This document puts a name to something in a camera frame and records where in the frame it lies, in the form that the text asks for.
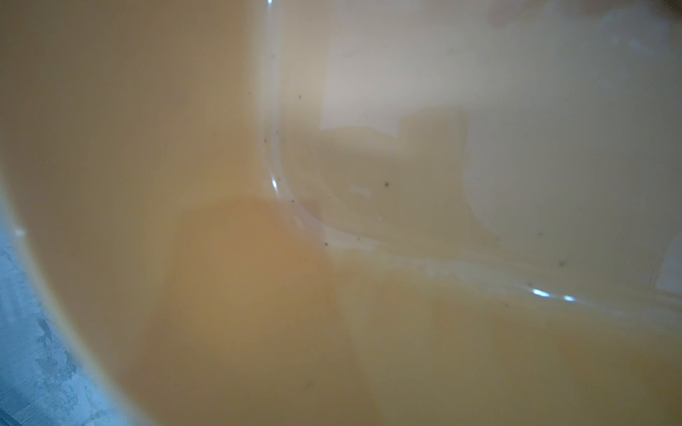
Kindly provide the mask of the yellow oval storage tray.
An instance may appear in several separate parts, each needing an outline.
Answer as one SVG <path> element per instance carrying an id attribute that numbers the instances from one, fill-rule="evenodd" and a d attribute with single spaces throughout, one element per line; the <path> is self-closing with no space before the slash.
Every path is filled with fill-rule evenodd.
<path id="1" fill-rule="evenodd" d="M 1 204 L 145 425 L 678 425 L 678 1 L 5 1 Z"/>

